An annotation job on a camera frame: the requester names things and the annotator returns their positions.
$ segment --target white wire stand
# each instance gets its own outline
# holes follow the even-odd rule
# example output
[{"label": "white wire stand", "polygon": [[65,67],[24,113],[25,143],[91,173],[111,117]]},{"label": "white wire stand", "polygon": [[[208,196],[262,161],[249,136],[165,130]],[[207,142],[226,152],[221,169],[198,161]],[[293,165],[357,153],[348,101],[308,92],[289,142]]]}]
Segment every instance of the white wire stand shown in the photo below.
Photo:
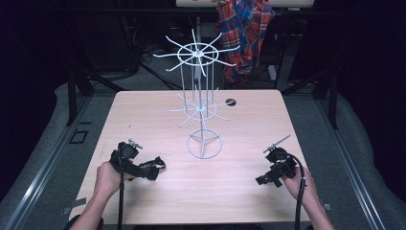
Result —
[{"label": "white wire stand", "polygon": [[[194,36],[194,31],[192,31],[193,43],[187,45],[180,45],[175,41],[167,37],[167,40],[179,47],[176,54],[167,55],[154,55],[157,58],[174,57],[177,56],[179,59],[179,64],[175,65],[167,71],[171,72],[176,68],[180,67],[180,73],[182,78],[182,88],[183,95],[176,94],[179,98],[184,101],[184,107],[182,109],[173,109],[169,112],[184,112],[187,119],[184,123],[180,125],[182,127],[188,121],[194,120],[200,122],[200,129],[193,132],[188,139],[188,151],[195,157],[200,159],[208,159],[215,157],[221,152],[223,142],[221,136],[206,127],[206,121],[218,117],[223,120],[228,120],[216,114],[217,107],[221,105],[226,105],[230,103],[220,103],[216,104],[214,102],[214,95],[218,89],[214,90],[214,63],[218,62],[228,66],[235,66],[235,64],[229,64],[227,62],[218,60],[219,53],[229,52],[239,49],[239,46],[234,49],[227,50],[217,50],[213,44],[221,38],[221,34],[213,40],[210,44],[196,42]],[[192,96],[187,97],[187,90],[185,89],[185,78],[183,65],[189,65],[191,67],[191,77],[192,77],[192,90],[188,93],[192,93]],[[209,86],[209,73],[211,72],[212,86]],[[202,80],[201,77],[206,78],[205,93],[202,94]]]}]

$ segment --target dark background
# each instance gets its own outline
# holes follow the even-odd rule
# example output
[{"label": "dark background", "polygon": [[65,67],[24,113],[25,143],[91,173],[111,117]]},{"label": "dark background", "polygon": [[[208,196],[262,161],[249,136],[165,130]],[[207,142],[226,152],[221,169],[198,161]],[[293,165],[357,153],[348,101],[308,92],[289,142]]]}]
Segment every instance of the dark background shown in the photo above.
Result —
[{"label": "dark background", "polygon": [[[104,0],[101,4],[115,7],[111,2]],[[150,3],[173,7],[173,2]],[[144,3],[138,7],[150,7]],[[289,78],[309,78],[326,69],[331,57],[339,54],[343,58],[336,71],[339,93],[350,102],[368,132],[374,164],[387,186],[406,201],[403,189],[406,184],[403,22],[406,18],[401,13],[401,4],[401,1],[385,2],[385,5],[380,5],[380,1],[317,1],[316,10],[354,12],[355,16],[340,20],[310,19]],[[94,17],[92,21],[77,17],[73,19],[75,27],[64,28],[56,26],[60,21],[44,13],[41,6],[40,1],[0,3],[1,198],[21,172],[48,124],[56,106],[54,90],[68,80],[73,60],[94,70],[131,72],[136,71],[134,63],[142,49],[128,43],[121,27],[123,22],[117,17],[113,20]],[[155,16],[139,22],[145,28],[150,24],[155,26],[155,30],[147,32],[140,29],[139,37],[168,34],[166,17]],[[72,36],[61,36],[68,30]],[[80,45],[72,47],[74,43],[70,41],[78,38]],[[348,48],[346,52],[342,49],[343,40]]]}]

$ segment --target wooden table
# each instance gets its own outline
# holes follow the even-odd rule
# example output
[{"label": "wooden table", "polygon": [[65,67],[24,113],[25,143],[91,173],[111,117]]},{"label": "wooden table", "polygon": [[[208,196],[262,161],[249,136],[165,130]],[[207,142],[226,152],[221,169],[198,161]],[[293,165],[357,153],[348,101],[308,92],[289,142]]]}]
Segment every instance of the wooden table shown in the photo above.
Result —
[{"label": "wooden table", "polygon": [[[296,200],[286,188],[259,185],[256,178],[270,170],[263,153],[271,144],[291,135],[280,147],[305,160],[281,93],[276,90],[224,90],[214,95],[223,105],[207,127],[221,135],[223,147],[211,159],[199,159],[187,150],[189,135],[200,123],[183,112],[181,91],[124,91],[117,94],[96,146],[78,199],[90,199],[96,168],[110,159],[120,142],[132,138],[143,146],[134,159],[140,164],[156,156],[167,163],[156,181],[125,182],[123,224],[195,224],[294,221]],[[84,205],[74,208],[71,218]],[[103,218],[118,221],[119,193],[108,202]],[[301,220],[308,220],[302,210]]]},{"label": "wooden table", "polygon": [[[314,0],[272,0],[270,1],[273,8],[311,8]],[[176,0],[177,7],[197,7],[215,8],[218,6],[217,1],[212,0]]]}]

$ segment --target chair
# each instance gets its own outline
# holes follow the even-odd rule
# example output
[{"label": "chair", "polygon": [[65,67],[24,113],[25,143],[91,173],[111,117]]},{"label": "chair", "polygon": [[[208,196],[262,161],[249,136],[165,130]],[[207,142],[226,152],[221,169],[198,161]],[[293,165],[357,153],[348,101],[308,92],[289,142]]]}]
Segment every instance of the chair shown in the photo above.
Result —
[{"label": "chair", "polygon": [[[296,33],[296,29],[296,20],[287,15],[274,17],[266,29],[259,54],[259,66],[265,66],[263,71],[267,71],[270,65],[278,66],[274,89],[278,86],[286,45],[290,37]],[[273,81],[269,73],[268,77],[270,81]]]}]

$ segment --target plaid shirt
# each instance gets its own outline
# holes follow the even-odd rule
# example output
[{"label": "plaid shirt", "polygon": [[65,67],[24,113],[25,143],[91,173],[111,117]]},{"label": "plaid shirt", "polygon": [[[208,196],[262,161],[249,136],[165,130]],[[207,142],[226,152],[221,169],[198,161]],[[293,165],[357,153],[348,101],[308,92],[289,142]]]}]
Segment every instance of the plaid shirt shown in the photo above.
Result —
[{"label": "plaid shirt", "polygon": [[236,66],[224,66],[225,86],[236,87],[247,82],[252,66],[258,64],[260,46],[266,27],[274,17],[267,0],[219,0],[219,29],[225,61]]}]

